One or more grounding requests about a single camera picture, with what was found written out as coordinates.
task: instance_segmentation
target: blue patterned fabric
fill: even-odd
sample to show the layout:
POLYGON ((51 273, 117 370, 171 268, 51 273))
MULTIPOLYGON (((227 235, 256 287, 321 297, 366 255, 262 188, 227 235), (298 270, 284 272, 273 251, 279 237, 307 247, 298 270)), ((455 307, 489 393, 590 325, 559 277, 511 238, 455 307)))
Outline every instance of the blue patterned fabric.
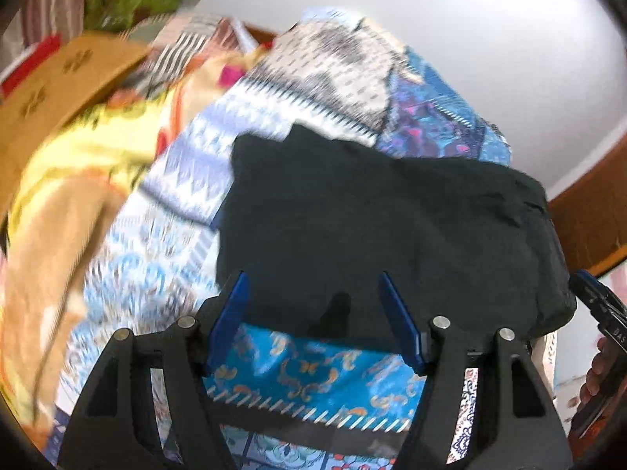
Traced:
MULTIPOLYGON (((338 26, 350 30, 351 23, 343 16, 338 26)), ((334 109, 350 106, 355 111, 358 105, 344 98, 362 95, 361 89, 354 89, 354 94, 338 90, 329 103, 331 107, 319 97, 307 97, 308 86, 318 89, 319 85, 308 84, 306 76, 299 81, 298 92, 289 85, 278 86, 285 79, 281 76, 275 76, 272 83, 265 82, 259 73, 272 73, 272 58, 202 111, 129 197, 87 270, 88 314, 71 334, 62 375, 62 392, 70 403, 78 398, 102 348, 117 328, 126 326, 135 334, 165 329, 218 294, 216 218, 233 181, 233 141, 242 132, 283 139, 298 121, 330 139, 352 139, 395 157, 461 155, 509 163, 509 147, 502 136, 474 114, 429 65, 411 50, 399 49, 391 37, 364 20, 355 29, 376 43, 379 70, 381 65, 391 65, 385 79, 376 85, 376 90, 383 92, 375 90, 369 96, 380 95, 380 99, 390 101, 383 119, 385 131, 369 130, 365 123, 357 125, 334 109), (389 54, 382 44, 390 49, 389 54)), ((325 33, 332 33, 332 27, 326 27, 325 33)), ((290 35, 277 40, 289 41, 290 35)), ((358 50, 359 44, 354 42, 354 48, 358 50)), ((340 78, 329 76, 327 81, 335 83, 340 78)), ((476 376, 472 379, 474 385, 468 394, 476 386, 476 376)), ((268 408, 307 422, 371 430, 378 426, 398 432, 408 429, 423 384, 399 355, 297 340, 248 325, 237 333, 225 365, 206 380, 209 393, 217 401, 268 408)), ((159 432, 165 440, 170 420, 162 375, 154 375, 153 386, 159 432)), ((339 462, 336 466, 340 468, 352 468, 355 462, 368 468, 371 464, 390 464, 390 460, 357 456, 338 459, 337 455, 257 434, 240 437, 233 429, 228 430, 233 447, 247 447, 234 452, 243 457, 244 468, 318 470, 328 468, 330 462, 339 462)))

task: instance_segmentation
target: black garment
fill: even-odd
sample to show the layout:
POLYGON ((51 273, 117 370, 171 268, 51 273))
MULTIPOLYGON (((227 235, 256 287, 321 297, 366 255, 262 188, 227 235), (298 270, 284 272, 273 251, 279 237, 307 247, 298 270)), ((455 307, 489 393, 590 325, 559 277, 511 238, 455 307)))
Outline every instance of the black garment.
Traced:
POLYGON ((524 340, 574 313, 544 190, 520 172, 393 159, 299 125, 282 143, 238 137, 231 164, 217 280, 250 275, 252 325, 321 337, 333 313, 349 312, 329 338, 398 351, 377 293, 383 271, 425 323, 444 315, 481 334, 508 326, 524 340))

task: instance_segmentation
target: red object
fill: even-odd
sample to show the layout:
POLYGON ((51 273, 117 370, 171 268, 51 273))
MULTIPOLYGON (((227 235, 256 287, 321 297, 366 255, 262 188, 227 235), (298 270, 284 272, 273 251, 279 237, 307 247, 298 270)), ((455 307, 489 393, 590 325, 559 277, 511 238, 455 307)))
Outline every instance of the red object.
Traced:
POLYGON ((6 97, 18 85, 24 81, 28 75, 39 67, 52 53, 57 51, 61 47, 61 36, 51 35, 46 37, 39 43, 37 48, 33 51, 32 55, 24 59, 16 69, 9 74, 9 77, 2 83, 2 93, 6 97))
POLYGON ((222 88, 230 88, 237 83, 244 74, 246 74, 246 71, 243 68, 225 65, 220 73, 220 79, 217 80, 217 84, 222 88))

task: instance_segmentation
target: pile of clothes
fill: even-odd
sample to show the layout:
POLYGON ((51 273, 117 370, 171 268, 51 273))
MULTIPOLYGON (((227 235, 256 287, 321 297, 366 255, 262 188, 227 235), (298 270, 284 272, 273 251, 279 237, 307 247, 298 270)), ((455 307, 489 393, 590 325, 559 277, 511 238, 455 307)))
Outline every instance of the pile of clothes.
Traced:
MULTIPOLYGON (((411 48, 336 9, 306 11, 271 47, 236 20, 191 14, 124 35, 139 37, 148 58, 42 144, 7 218, 0 384, 50 461, 113 332, 165 329, 237 268, 251 309, 205 384, 241 468, 393 465, 424 377, 372 326, 382 269, 416 312, 438 303, 469 330, 525 314, 513 328, 551 385, 550 334, 574 300, 544 191, 411 48), (350 313, 329 326, 340 292, 350 313), (297 446, 264 434, 250 417, 263 410, 385 443, 297 446)), ((177 459, 162 373, 152 381, 177 459)), ((452 399, 449 461, 468 447, 477 381, 466 370, 452 399)))

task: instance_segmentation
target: white wall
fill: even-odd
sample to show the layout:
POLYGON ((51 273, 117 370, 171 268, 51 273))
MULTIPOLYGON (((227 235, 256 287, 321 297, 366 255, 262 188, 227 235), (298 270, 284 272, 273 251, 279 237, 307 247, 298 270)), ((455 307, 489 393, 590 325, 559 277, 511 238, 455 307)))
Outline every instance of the white wall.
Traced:
POLYGON ((625 48, 596 0, 201 0, 199 7, 285 31, 303 9, 321 5, 363 12, 415 48, 501 128, 513 166, 550 195, 627 130, 625 48))

